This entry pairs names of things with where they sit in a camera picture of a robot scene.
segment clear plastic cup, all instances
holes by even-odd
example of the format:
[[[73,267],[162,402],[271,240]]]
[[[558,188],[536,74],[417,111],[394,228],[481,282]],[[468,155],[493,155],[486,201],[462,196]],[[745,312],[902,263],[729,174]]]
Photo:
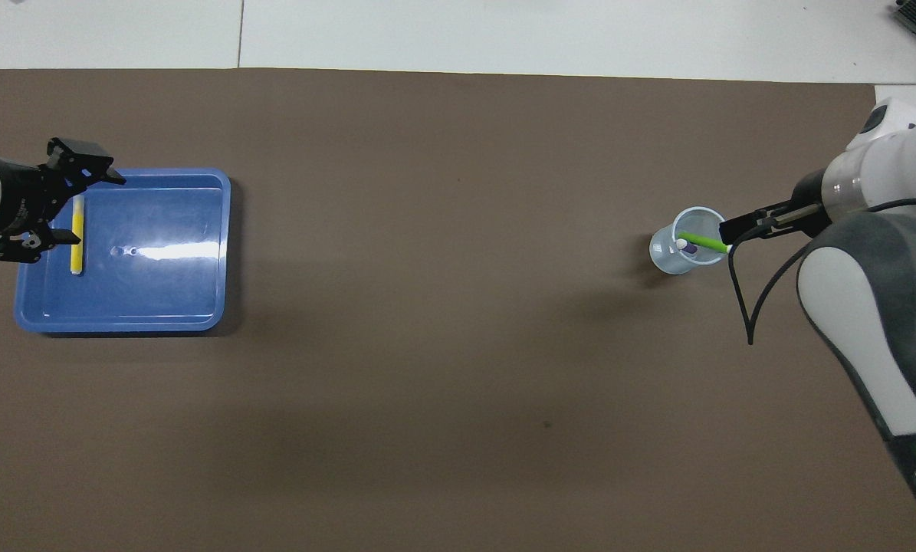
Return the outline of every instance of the clear plastic cup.
[[[724,217],[708,207],[689,207],[679,213],[667,227],[652,235],[649,254],[659,270],[667,274],[685,274],[697,266],[715,265],[726,256],[709,248],[697,248],[695,254],[686,254],[675,247],[675,236],[679,232],[706,235],[720,240],[720,223]]]

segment green stick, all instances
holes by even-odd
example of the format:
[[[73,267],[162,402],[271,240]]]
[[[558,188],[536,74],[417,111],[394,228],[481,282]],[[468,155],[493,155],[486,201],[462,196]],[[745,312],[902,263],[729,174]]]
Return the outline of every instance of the green stick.
[[[716,238],[707,238],[706,235],[679,232],[675,237],[683,238],[683,240],[690,242],[690,244],[699,245],[701,248],[713,249],[713,251],[720,252],[721,254],[727,254],[727,252],[731,250],[722,241],[716,240]]]

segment blue tray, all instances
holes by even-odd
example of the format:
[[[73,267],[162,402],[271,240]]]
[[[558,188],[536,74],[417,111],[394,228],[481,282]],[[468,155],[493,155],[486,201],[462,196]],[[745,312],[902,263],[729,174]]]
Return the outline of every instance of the blue tray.
[[[85,193],[84,269],[68,245],[23,264],[15,320],[42,333],[197,332],[226,302],[230,182],[218,169],[121,169]],[[55,218],[69,228],[72,201]]]

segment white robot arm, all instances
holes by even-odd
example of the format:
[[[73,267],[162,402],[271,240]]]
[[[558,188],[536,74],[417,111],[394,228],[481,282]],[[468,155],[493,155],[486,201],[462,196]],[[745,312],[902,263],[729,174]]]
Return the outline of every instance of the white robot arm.
[[[868,212],[892,202],[916,202],[916,110],[885,100],[788,202],[727,221],[721,237],[738,245],[794,230],[813,237],[799,301],[916,498],[916,205]]]
[[[50,228],[52,219],[87,186],[125,182],[96,143],[54,137],[47,154],[38,167],[0,158],[0,261],[38,262],[55,245],[79,244],[72,231]]]

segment yellow stick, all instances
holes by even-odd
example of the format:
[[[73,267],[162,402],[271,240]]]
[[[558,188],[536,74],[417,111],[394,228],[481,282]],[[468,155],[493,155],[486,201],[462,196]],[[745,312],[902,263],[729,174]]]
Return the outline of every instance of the yellow stick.
[[[69,272],[74,275],[83,273],[83,210],[86,199],[82,195],[73,198],[73,234],[80,239],[79,244],[69,247]]]

